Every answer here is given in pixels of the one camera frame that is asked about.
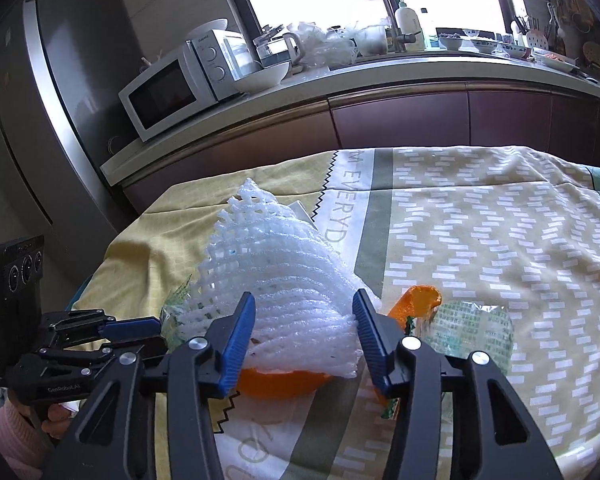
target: kitchen counter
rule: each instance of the kitchen counter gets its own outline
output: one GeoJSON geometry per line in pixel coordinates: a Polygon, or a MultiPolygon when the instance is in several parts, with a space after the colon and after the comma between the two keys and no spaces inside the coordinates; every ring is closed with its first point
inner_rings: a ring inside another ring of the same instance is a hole
{"type": "Polygon", "coordinates": [[[494,57],[431,56],[384,60],[332,72],[322,68],[292,76],[259,94],[221,104],[148,142],[137,139],[112,156],[101,169],[113,186],[202,137],[280,110],[362,89],[471,80],[546,85],[600,99],[599,84],[539,63],[494,57]]]}

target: microwave knob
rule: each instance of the microwave knob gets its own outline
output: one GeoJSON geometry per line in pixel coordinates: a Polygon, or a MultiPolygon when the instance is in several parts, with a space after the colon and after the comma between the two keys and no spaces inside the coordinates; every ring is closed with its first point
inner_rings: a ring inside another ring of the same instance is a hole
{"type": "Polygon", "coordinates": [[[209,78],[213,81],[222,81],[222,79],[224,79],[224,76],[224,68],[222,68],[221,66],[212,67],[209,71],[209,78]]]}
{"type": "Polygon", "coordinates": [[[202,57],[202,61],[213,61],[218,55],[218,53],[212,46],[206,46],[202,49],[200,55],[202,57]]]}

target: bottle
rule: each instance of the bottle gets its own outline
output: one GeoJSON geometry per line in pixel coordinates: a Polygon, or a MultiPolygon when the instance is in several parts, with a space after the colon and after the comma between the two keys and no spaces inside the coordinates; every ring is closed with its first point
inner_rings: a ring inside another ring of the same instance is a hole
{"type": "Polygon", "coordinates": [[[420,25],[422,26],[422,33],[427,48],[439,47],[438,32],[436,31],[436,27],[433,26],[433,20],[429,15],[429,11],[425,7],[420,9],[420,25]]]}
{"type": "Polygon", "coordinates": [[[398,0],[398,10],[395,11],[395,21],[398,22],[398,27],[403,34],[415,34],[415,43],[405,43],[404,47],[407,52],[415,52],[417,50],[425,50],[424,34],[422,33],[422,27],[420,26],[420,20],[416,11],[407,7],[404,0],[398,0]]]}

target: hand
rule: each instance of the hand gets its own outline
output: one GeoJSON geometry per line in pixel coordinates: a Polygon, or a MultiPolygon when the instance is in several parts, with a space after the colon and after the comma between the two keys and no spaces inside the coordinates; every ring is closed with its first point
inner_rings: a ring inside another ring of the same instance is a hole
{"type": "MultiPolygon", "coordinates": [[[[20,415],[30,419],[30,406],[25,406],[22,404],[16,397],[13,390],[9,390],[7,394],[11,404],[14,405],[20,415]]],[[[69,424],[71,424],[71,419],[69,418],[71,416],[71,411],[63,406],[60,406],[60,404],[52,404],[49,406],[46,416],[48,417],[48,420],[42,422],[42,431],[48,433],[48,435],[52,438],[56,438],[58,440],[61,439],[69,427],[69,424]]]]}

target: kettle handle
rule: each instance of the kettle handle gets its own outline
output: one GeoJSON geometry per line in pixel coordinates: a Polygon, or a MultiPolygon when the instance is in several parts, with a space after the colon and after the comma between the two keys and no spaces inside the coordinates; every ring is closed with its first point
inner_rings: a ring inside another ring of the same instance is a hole
{"type": "Polygon", "coordinates": [[[302,46],[302,41],[300,40],[300,37],[294,32],[285,32],[282,35],[282,39],[285,40],[286,49],[289,51],[291,65],[297,65],[300,62],[300,60],[306,55],[306,50],[304,49],[304,46],[302,46]],[[296,43],[296,47],[298,48],[297,53],[293,44],[291,43],[292,39],[294,40],[294,42],[296,43]]]}

